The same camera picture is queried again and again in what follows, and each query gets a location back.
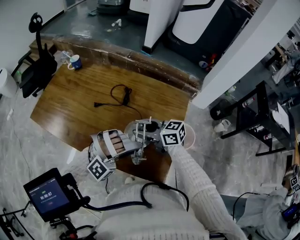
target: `marble floor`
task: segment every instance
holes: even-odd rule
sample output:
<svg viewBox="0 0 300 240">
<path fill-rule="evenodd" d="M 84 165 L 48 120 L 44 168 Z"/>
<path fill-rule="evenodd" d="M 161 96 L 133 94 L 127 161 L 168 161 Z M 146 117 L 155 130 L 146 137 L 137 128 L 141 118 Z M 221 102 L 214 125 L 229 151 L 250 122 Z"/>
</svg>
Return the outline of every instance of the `marble floor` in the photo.
<svg viewBox="0 0 300 240">
<path fill-rule="evenodd" d="M 75 151 L 70 162 L 74 149 L 30 119 L 37 101 L 38 97 L 24 99 L 21 91 L 13 98 L 0 100 L 0 206 L 8 211 L 23 208 L 28 201 L 23 185 L 54 167 L 61 173 L 72 172 L 82 194 L 91 197 L 91 205 L 101 206 L 107 197 L 105 182 L 97 183 L 85 170 L 87 150 Z M 7 119 L 11 109 L 13 114 Z M 210 117 L 209 109 L 201 110 L 190 104 L 186 123 L 196 133 L 195 143 L 188 152 L 204 168 L 221 194 L 261 192 L 261 183 L 281 183 L 286 153 L 255 157 L 260 142 L 248 134 L 220 139 L 220 134 L 213 131 L 217 122 Z M 127 174 L 120 171 L 110 176 L 109 190 L 122 186 L 126 177 Z M 80 209 L 71 214 L 71 218 L 76 227 L 97 225 L 101 213 Z M 20 220 L 35 239 L 57 239 L 63 231 L 51 229 L 35 210 Z"/>
</svg>

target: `white pillar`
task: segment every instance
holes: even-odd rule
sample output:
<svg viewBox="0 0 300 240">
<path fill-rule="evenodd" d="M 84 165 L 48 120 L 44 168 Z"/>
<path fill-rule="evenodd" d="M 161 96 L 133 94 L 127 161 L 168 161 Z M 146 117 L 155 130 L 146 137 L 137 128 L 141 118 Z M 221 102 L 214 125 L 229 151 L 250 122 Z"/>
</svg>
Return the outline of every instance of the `white pillar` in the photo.
<svg viewBox="0 0 300 240">
<path fill-rule="evenodd" d="M 252 69 L 300 16 L 300 0 L 264 0 L 248 25 L 205 77 L 193 104 L 206 108 Z"/>
</svg>

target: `small display screen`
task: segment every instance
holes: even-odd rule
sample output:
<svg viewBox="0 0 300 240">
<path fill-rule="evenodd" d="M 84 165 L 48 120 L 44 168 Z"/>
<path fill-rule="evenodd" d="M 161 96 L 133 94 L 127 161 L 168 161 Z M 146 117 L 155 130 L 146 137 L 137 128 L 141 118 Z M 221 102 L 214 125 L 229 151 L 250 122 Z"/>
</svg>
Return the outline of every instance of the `small display screen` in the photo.
<svg viewBox="0 0 300 240">
<path fill-rule="evenodd" d="M 55 178 L 29 191 L 29 194 L 40 213 L 51 211 L 69 203 Z"/>
</svg>

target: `desk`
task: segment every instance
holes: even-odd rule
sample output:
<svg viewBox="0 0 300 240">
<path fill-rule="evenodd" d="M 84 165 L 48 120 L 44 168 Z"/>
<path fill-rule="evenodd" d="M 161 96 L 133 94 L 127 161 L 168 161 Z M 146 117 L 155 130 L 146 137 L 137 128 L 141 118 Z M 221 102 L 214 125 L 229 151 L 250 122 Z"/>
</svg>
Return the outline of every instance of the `desk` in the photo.
<svg viewBox="0 0 300 240">
<path fill-rule="evenodd" d="M 184 120 L 189 95 L 175 87 L 136 72 L 82 60 L 83 68 L 60 67 L 43 92 L 31 119 L 68 145 L 82 151 L 91 143 L 90 134 L 108 129 L 124 131 L 126 125 L 139 119 L 139 114 L 125 106 L 101 106 L 94 102 L 115 103 L 110 90 L 117 84 L 133 89 L 129 106 L 143 118 Z M 114 96 L 123 99 L 124 89 L 116 88 Z M 171 159 L 168 154 L 145 149 L 147 161 L 133 165 L 131 158 L 120 159 L 117 168 L 151 181 L 164 181 Z"/>
</svg>

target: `white sweater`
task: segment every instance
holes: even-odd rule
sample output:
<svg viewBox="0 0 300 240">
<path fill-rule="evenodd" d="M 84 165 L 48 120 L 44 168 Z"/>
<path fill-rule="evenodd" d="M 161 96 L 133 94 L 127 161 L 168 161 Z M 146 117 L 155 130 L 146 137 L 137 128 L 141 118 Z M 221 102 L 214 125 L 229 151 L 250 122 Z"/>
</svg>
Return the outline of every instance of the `white sweater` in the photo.
<svg viewBox="0 0 300 240">
<path fill-rule="evenodd" d="M 182 146 L 169 147 L 169 154 L 184 184 L 191 211 L 181 196 L 171 190 L 148 186 L 144 196 L 153 205 L 130 206 L 106 211 L 98 227 L 97 239 L 137 240 L 207 240 L 209 232 L 223 233 L 229 240 L 247 239 L 244 232 L 228 214 L 216 186 L 205 171 Z M 107 205 L 127 201 L 141 201 L 144 183 L 133 183 L 112 192 Z"/>
</svg>

